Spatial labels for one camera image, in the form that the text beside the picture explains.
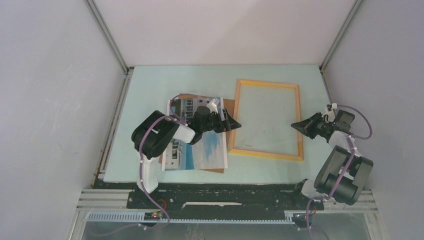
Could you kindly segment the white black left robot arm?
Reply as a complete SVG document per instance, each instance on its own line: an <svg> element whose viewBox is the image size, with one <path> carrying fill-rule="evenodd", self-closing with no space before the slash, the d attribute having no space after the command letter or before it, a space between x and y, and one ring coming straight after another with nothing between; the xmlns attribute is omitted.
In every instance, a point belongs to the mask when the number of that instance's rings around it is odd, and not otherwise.
<svg viewBox="0 0 424 240"><path fill-rule="evenodd" d="M241 127L225 108L218 112L217 107L199 106L189 123L154 111L131 135L140 158L136 184L142 192L138 201L145 208L156 206L158 194L154 190L159 182L153 167L173 140L195 145L202 139L203 133L213 131L220 134Z"/></svg>

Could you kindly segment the building and sky photo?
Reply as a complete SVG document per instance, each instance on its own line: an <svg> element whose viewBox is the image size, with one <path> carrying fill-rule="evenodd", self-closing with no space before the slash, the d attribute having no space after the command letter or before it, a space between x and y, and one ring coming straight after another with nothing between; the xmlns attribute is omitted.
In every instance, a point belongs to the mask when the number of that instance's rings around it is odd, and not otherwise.
<svg viewBox="0 0 424 240"><path fill-rule="evenodd" d="M178 115L189 123L200 106L206 106L213 97L182 94L168 101L166 114ZM228 167L228 133L216 133L214 130L202 134L202 138L190 145L180 140L172 140L159 159L162 171L202 170L224 173Z"/></svg>

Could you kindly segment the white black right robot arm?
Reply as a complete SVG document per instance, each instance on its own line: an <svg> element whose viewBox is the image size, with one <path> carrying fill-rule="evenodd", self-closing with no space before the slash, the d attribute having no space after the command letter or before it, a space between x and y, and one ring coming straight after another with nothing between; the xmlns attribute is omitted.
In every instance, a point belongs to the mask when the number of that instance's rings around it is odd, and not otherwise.
<svg viewBox="0 0 424 240"><path fill-rule="evenodd" d="M327 114L317 112L310 118L290 125L310 139L317 136L324 138L332 147L315 180L304 180L302 189L291 194L290 201L295 208L304 209L311 199L333 199L349 206L358 201L374 163L362 156L355 145L357 137L350 132L354 119L353 113L338 110L333 120Z"/></svg>

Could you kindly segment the yellow wooden picture frame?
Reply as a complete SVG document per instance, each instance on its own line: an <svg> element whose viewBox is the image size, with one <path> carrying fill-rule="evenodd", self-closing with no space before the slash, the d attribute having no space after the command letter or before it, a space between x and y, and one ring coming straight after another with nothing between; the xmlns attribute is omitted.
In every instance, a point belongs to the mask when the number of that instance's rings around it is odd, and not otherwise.
<svg viewBox="0 0 424 240"><path fill-rule="evenodd" d="M304 161L303 136L291 127L301 120L300 87L294 83L238 79L229 152Z"/></svg>

